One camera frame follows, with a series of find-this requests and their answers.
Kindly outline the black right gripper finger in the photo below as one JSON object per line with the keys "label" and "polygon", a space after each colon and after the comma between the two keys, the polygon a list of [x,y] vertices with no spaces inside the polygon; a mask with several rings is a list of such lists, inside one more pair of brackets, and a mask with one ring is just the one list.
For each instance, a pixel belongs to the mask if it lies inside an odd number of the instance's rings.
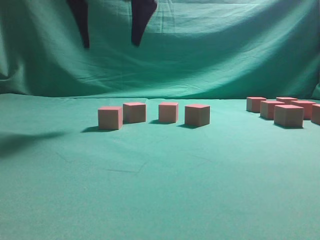
{"label": "black right gripper finger", "polygon": [[132,0],[132,26],[131,26],[131,43],[139,47],[145,29],[152,15],[156,11],[158,3],[156,0]]}

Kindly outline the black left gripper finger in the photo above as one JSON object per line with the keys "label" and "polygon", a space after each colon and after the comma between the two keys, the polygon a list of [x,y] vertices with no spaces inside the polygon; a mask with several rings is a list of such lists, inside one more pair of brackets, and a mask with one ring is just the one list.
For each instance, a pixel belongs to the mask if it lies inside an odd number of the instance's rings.
{"label": "black left gripper finger", "polygon": [[90,37],[88,29],[88,2],[86,0],[67,0],[66,2],[71,10],[71,13],[78,27],[82,45],[85,49],[89,49]]}

